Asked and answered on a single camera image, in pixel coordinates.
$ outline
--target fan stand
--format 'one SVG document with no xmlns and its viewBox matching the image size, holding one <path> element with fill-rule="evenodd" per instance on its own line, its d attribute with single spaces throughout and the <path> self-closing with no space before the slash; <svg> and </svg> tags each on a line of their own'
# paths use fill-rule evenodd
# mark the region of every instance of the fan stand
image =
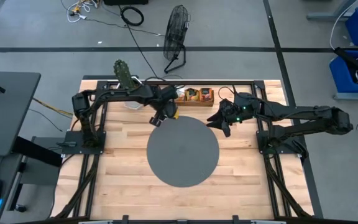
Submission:
<svg viewBox="0 0 358 224">
<path fill-rule="evenodd" d="M 183 44 L 180 44 L 180 47 L 183 49 L 183 63 L 182 63 L 181 65 L 178 65 L 178 66 L 176 66 L 176 67 L 173 67 L 173 68 L 171 68 L 171 69 L 168 69 L 169 66 L 171 66 L 171 64 L 173 63 L 173 61 L 179 59 L 178 57 L 173 58 L 173 59 L 171 60 L 171 62 L 168 64 L 168 66 L 164 69 L 165 74 L 167 74 L 168 72 L 171 72 L 171 71 L 173 71 L 173 70 L 175 70 L 175 69 L 177 69 L 177 68 L 180 68 L 180 67 L 182 67 L 182 66 L 184 66 L 184 65 L 186 64 L 186 47 L 185 47 Z"/>
</svg>

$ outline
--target green cactus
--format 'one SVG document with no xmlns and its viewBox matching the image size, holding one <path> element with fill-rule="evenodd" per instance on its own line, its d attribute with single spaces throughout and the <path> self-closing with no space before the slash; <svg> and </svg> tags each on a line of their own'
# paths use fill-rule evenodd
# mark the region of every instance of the green cactus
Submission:
<svg viewBox="0 0 358 224">
<path fill-rule="evenodd" d="M 133 90 L 136 87 L 134 81 L 131 78 L 129 67 L 123 60 L 116 60 L 114 63 L 114 74 L 117 76 L 117 79 L 120 83 L 120 88 Z"/>
</svg>

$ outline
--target wooden work surface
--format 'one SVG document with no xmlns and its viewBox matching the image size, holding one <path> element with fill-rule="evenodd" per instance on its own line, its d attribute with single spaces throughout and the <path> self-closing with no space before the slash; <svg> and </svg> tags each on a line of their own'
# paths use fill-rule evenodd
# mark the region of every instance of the wooden work surface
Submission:
<svg viewBox="0 0 358 224">
<path fill-rule="evenodd" d="M 96 83 L 97 80 L 83 80 L 80 91 L 95 89 Z M 286 104 L 280 80 L 266 80 L 265 86 L 268 100 Z M 208 87 L 216 93 L 213 107 L 182 106 L 179 114 L 206 122 L 217 112 L 221 86 Z M 238 85 L 236 88 L 238 92 L 251 92 L 250 86 Z M 221 90 L 221 96 L 231 101 L 234 99 L 225 88 Z M 99 160 L 91 219 L 120 220 L 123 215 L 129 215 L 131 220 L 230 220 L 232 215 L 239 215 L 240 219 L 273 218 L 264 161 L 255 136 L 256 119 L 233 124 L 229 138 L 225 138 L 222 131 L 212 129 L 220 148 L 218 166 L 201 184 L 178 188 L 159 180 L 147 162 L 147 140 L 154 129 L 149 119 L 154 113 L 149 106 L 134 111 L 125 108 L 122 102 L 109 103 L 106 148 Z M 289 120 L 279 123 L 291 124 Z M 280 158 L 288 190 L 303 209 L 312 214 L 300 159 L 294 154 Z M 62 210 L 76 190 L 82 160 L 83 156 L 74 156 L 62 167 L 52 216 Z M 284 215 L 277 188 L 276 194 L 280 214 Z M 86 197 L 83 197 L 80 214 L 84 214 L 85 202 Z"/>
</svg>

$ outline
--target gray floor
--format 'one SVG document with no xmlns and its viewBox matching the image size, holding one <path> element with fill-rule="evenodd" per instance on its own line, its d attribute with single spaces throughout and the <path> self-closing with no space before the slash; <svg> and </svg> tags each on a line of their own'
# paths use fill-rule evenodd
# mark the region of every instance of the gray floor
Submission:
<svg viewBox="0 0 358 224">
<path fill-rule="evenodd" d="M 64 0 L 66 6 L 75 0 Z M 333 22 L 305 19 L 307 12 L 332 11 L 340 1 L 270 0 L 282 47 L 329 47 Z M 145 14 L 141 29 L 164 33 L 173 6 L 183 4 L 191 13 L 186 46 L 274 47 L 265 9 L 259 0 L 150 0 L 139 6 Z M 117 12 L 117 7 L 109 7 Z M 92 9 L 90 19 L 123 25 L 104 9 Z M 135 33 L 140 46 L 163 45 L 163 38 Z M 335 46 L 351 41 L 343 22 L 334 33 Z M 135 47 L 128 30 L 95 22 L 67 22 L 59 0 L 7 0 L 0 12 L 0 47 Z M 146 52 L 158 75 L 167 61 L 161 52 Z M 116 59 L 128 62 L 131 72 L 145 78 L 151 71 L 138 52 L 0 53 L 0 71 L 40 72 L 35 96 L 63 110 L 71 111 L 71 96 L 78 91 L 83 75 L 112 74 Z M 285 63 L 298 105 L 337 106 L 358 122 L 358 102 L 334 101 L 336 88 L 329 70 L 331 53 L 285 53 Z M 183 78 L 282 79 L 275 53 L 188 52 L 187 64 L 174 74 Z M 63 132 L 70 120 L 37 104 Z M 29 112 L 21 136 L 62 137 L 39 114 Z M 325 218 L 358 220 L 358 132 L 346 136 L 314 134 L 306 137 L 316 185 Z M 19 199 L 31 207 L 27 214 L 7 213 L 3 221 L 24 222 L 46 218 L 51 206 L 50 187 L 27 186 Z"/>
</svg>

